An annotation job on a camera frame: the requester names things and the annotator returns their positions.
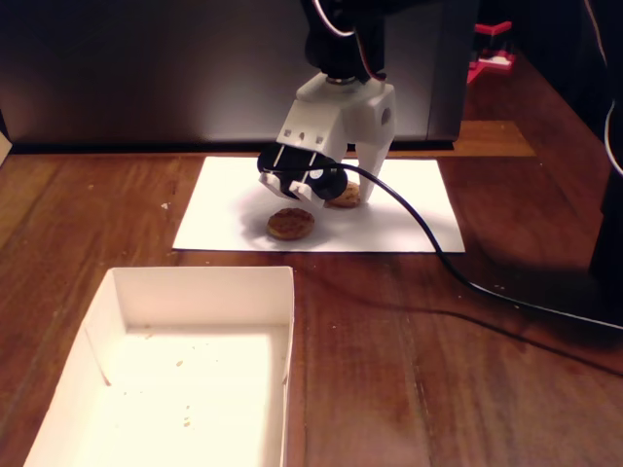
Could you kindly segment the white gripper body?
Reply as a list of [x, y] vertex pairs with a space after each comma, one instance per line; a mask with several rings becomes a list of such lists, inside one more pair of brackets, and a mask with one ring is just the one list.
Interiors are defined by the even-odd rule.
[[381, 164], [395, 136], [394, 87], [378, 80], [345, 85], [322, 73], [302, 85], [276, 141], [337, 162], [348, 145], [362, 164]]

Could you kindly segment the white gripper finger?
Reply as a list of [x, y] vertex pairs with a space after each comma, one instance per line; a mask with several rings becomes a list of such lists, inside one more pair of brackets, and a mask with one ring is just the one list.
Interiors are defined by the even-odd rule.
[[[355, 153], [358, 159], [358, 166], [367, 173], [377, 177], [388, 154], [392, 140], [384, 143], [372, 144], [357, 142]], [[368, 200], [375, 187], [375, 183], [364, 175], [359, 175], [359, 197], [361, 200]]]

